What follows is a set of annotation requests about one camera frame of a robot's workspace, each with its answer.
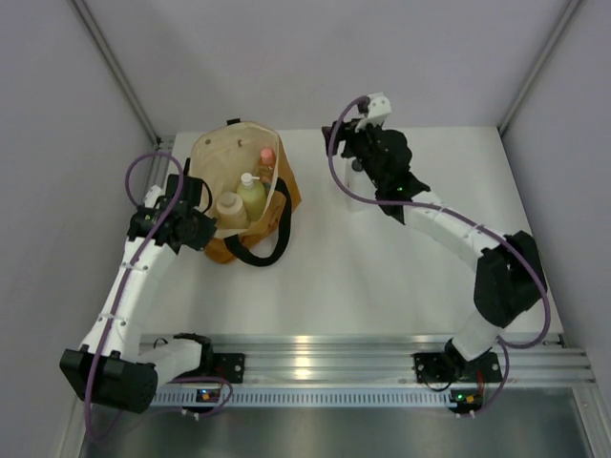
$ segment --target white wall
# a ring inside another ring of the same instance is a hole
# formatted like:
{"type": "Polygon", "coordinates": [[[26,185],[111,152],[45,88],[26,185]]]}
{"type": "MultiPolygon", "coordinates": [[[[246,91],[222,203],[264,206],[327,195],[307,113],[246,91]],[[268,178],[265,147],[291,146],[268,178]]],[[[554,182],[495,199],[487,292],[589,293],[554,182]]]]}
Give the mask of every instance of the white wall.
{"type": "Polygon", "coordinates": [[[90,0],[163,134],[318,128],[385,91],[397,126],[497,125],[566,0],[90,0]]]}
{"type": "Polygon", "coordinates": [[[611,3],[584,2],[505,138],[569,336],[611,407],[611,3]]]}
{"type": "Polygon", "coordinates": [[[123,174],[147,142],[68,2],[5,2],[0,62],[0,456],[41,458],[73,396],[59,358],[116,274],[123,174]]]}

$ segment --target orange bag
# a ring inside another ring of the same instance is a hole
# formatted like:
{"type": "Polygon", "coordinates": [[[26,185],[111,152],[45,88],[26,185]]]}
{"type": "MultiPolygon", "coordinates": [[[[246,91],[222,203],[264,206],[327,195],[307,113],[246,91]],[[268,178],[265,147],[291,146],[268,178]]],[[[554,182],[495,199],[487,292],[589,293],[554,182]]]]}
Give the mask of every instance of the orange bag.
{"type": "MultiPolygon", "coordinates": [[[[223,193],[235,192],[245,172],[256,175],[259,154],[271,148],[276,154],[276,166],[263,215],[251,221],[248,229],[217,229],[215,237],[205,247],[208,258],[227,263],[238,258],[259,267],[276,262],[286,250],[290,239],[291,213],[302,198],[290,169],[284,146],[277,132],[254,122],[227,121],[227,126],[203,135],[191,150],[189,176],[202,178],[210,187],[213,205],[206,213],[217,218],[216,199],[223,193]],[[278,229],[278,243],[272,254],[260,258],[250,248],[278,229]]],[[[208,195],[201,195],[201,207],[208,204],[208,195]]]]}

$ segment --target black bag strap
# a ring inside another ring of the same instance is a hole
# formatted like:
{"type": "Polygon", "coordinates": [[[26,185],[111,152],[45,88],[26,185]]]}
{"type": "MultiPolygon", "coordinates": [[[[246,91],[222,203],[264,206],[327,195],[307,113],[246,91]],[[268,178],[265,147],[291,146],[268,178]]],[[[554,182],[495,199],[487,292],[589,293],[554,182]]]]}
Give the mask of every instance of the black bag strap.
{"type": "Polygon", "coordinates": [[[227,237],[224,239],[225,246],[229,252],[239,260],[254,265],[255,267],[267,267],[273,264],[284,254],[286,247],[288,246],[288,240],[290,239],[290,219],[293,208],[293,202],[290,199],[288,188],[286,183],[280,177],[276,180],[276,188],[274,192],[282,193],[286,202],[284,203],[283,212],[280,215],[280,221],[278,222],[278,242],[274,251],[267,258],[259,258],[253,255],[248,248],[246,248],[240,242],[240,238],[236,236],[227,237]]]}

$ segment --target gray floor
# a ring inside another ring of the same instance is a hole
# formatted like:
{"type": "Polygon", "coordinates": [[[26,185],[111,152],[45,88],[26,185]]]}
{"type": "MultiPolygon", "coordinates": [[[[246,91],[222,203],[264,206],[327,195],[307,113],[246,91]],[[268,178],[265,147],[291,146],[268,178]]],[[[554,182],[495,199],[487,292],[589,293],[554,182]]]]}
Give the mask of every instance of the gray floor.
{"type": "Polygon", "coordinates": [[[160,415],[119,437],[136,420],[126,415],[109,448],[85,444],[80,457],[592,456],[568,390],[507,390],[475,420],[456,420],[438,410],[243,408],[198,423],[175,413],[160,415]]]}

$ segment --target white table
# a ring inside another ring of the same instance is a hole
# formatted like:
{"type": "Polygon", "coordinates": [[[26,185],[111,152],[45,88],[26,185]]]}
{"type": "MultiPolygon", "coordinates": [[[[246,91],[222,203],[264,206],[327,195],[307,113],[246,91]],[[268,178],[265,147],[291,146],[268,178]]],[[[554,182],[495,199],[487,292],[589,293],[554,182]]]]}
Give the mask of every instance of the white table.
{"type": "MultiPolygon", "coordinates": [[[[530,231],[495,128],[403,129],[412,169],[448,204],[505,233],[530,231]]],[[[161,282],[145,334],[452,334],[474,310],[474,273],[378,207],[350,213],[318,130],[280,131],[303,202],[278,263],[215,264],[188,248],[161,282]]],[[[178,134],[189,157],[199,133],[178,134]]],[[[337,159],[343,171],[342,159],[337,159]]],[[[272,240],[253,250],[269,253],[272,240]]],[[[550,331],[562,332],[552,300],[550,331]]],[[[538,303],[508,328],[537,333],[538,303]]]]}

